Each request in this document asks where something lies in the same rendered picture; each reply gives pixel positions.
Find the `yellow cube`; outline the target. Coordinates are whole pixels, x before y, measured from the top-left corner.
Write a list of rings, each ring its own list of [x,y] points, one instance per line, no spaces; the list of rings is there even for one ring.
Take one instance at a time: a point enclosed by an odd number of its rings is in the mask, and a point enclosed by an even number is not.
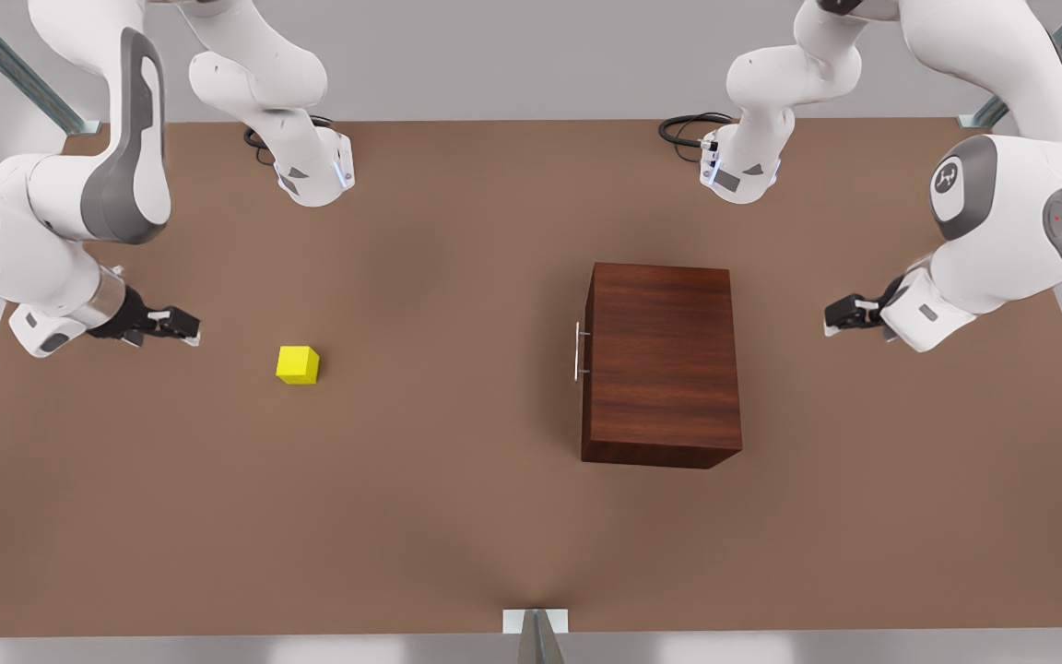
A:
[[[275,374],[284,384],[316,384],[320,356],[312,346],[281,346]]]

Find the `dark wooden drawer cabinet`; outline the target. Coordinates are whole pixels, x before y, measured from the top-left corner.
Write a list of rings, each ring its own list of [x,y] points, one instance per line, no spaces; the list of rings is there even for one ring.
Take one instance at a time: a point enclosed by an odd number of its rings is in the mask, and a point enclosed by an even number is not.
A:
[[[725,269],[594,265],[581,458],[713,469],[743,448]]]

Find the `silver frame post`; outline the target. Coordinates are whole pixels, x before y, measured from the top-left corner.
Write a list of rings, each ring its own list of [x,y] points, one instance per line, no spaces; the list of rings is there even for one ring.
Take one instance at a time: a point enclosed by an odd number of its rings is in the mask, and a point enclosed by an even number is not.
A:
[[[86,121],[0,37],[0,73],[68,136],[95,136],[101,122]]]
[[[1020,135],[1062,140],[1062,24],[1046,32],[1024,3],[984,4],[973,15],[987,20],[984,38],[973,46],[984,59],[955,71],[994,98],[958,118],[960,126],[990,130],[1012,114]]]
[[[556,635],[568,632],[566,609],[502,610],[502,633],[519,635],[515,664],[564,664]]]

